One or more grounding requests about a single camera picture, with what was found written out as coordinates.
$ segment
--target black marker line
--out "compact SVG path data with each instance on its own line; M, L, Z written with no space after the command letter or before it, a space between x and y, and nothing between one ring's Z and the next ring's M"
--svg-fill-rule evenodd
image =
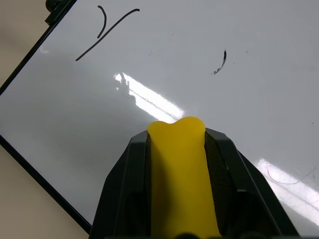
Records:
M224 51L224 60L223 60L223 64L221 65L220 68L217 69L217 71L214 71L214 75L216 75L220 70L221 68L223 68L223 66L225 65L225 62L226 62L226 57L227 57L227 54L226 54L226 50Z
M120 20L118 20L97 42L95 42L89 49L87 49L82 55L80 55L75 61L78 61L80 60L83 56L85 56L90 50L92 50L97 44L99 44L103 39L104 37L107 36L107 34L109 34L110 31L113 30L114 27L116 27L121 21L124 20L125 17L127 17L128 15L132 14L133 12L136 12L136 11L140 11L138 8L126 13Z
M102 13L104 15L104 24L103 24L103 27L102 27L102 30L101 30L100 34L98 35L98 39L99 39L100 36L102 35L105 27L106 27L106 13L105 13L104 9L102 8L102 6L98 5L98 8L102 11Z

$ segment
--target yellow object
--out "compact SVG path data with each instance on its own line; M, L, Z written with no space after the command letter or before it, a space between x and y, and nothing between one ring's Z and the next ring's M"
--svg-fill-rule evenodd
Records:
M207 168L205 125L195 117L149 125L154 237L220 237Z

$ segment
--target white surface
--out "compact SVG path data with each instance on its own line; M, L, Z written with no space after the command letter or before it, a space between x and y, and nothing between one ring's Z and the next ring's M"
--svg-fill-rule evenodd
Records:
M76 62L102 29L97 5L106 30L141 11ZM301 204L274 191L302 235L319 235L318 9L319 1L78 0L0 96L0 133L92 222L130 138L157 119L196 116L256 166L272 165L279 182L311 172L289 187ZM300 213L308 205L311 215Z

